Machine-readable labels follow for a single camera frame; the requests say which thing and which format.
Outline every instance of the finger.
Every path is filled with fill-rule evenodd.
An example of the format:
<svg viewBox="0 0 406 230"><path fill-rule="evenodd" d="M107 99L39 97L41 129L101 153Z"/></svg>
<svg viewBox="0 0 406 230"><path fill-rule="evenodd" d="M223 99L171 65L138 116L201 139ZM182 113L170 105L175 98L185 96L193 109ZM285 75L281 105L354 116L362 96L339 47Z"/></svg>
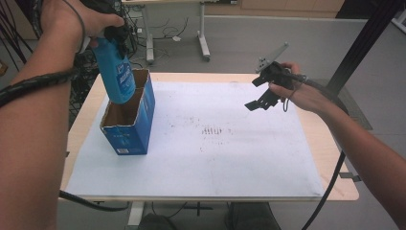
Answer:
<svg viewBox="0 0 406 230"><path fill-rule="evenodd" d="M285 87L282 87L282 86L274 84L274 83L269 83L269 89L273 93L275 93L276 95L278 95L282 98L289 98L290 95L292 94L292 90L286 89Z"/></svg>

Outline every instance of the person's right hand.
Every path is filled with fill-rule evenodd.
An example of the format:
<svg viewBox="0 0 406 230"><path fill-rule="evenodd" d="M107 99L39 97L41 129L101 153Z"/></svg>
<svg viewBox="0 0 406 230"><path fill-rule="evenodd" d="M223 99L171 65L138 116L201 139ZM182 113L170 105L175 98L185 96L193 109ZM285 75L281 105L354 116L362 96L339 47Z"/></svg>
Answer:
<svg viewBox="0 0 406 230"><path fill-rule="evenodd" d="M292 74L300 74L300 67L297 63L285 62L281 63L281 66L290 69ZM289 99L296 106L317 114L320 114L320 112L324 111L328 106L333 104L325 96L323 96L319 90L311 86L297 81L294 81L293 85L296 89L294 93L294 90L286 89L274 83L269 83L269 89L273 93L281 96L282 100Z"/></svg>

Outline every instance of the blue box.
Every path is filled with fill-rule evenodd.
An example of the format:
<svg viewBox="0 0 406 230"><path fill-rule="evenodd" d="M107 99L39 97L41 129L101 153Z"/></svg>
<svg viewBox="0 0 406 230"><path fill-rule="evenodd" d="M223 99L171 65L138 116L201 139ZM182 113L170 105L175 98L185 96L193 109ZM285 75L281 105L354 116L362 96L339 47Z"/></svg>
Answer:
<svg viewBox="0 0 406 230"><path fill-rule="evenodd" d="M136 90L123 104L109 102L101 131L119 155L147 154L155 97L148 70L133 70Z"/></svg>

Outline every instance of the black pole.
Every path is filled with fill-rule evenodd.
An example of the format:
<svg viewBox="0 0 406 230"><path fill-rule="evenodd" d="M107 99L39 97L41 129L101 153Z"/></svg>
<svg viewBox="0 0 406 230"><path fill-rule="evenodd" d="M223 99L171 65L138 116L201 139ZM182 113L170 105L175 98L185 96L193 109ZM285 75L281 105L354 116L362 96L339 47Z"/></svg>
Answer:
<svg viewBox="0 0 406 230"><path fill-rule="evenodd" d="M346 56L338 66L327 84L327 89L338 94L351 77L352 73L364 59L375 41L386 29L395 14L399 11L403 0L382 0L361 33L355 39Z"/></svg>

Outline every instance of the wooden table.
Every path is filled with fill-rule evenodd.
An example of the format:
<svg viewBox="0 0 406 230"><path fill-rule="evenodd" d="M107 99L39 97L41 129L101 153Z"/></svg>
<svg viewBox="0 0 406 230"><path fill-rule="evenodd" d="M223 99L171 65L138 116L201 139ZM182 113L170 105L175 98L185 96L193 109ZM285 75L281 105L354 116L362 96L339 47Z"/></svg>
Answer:
<svg viewBox="0 0 406 230"><path fill-rule="evenodd" d="M195 74L195 73L151 73L152 81L186 81L186 82L250 82L258 75L251 74ZM102 80L98 77L75 120L68 140L69 156L66 158L61 190L65 190L90 126L105 97ZM316 168L324 188L327 187L336 165L339 150L324 122L315 114L297 108L305 138L309 144ZM341 172L347 172L344 165ZM328 200L356 200L359 194L351 179L338 178ZM128 200L127 197L114 197L114 200Z"/></svg>

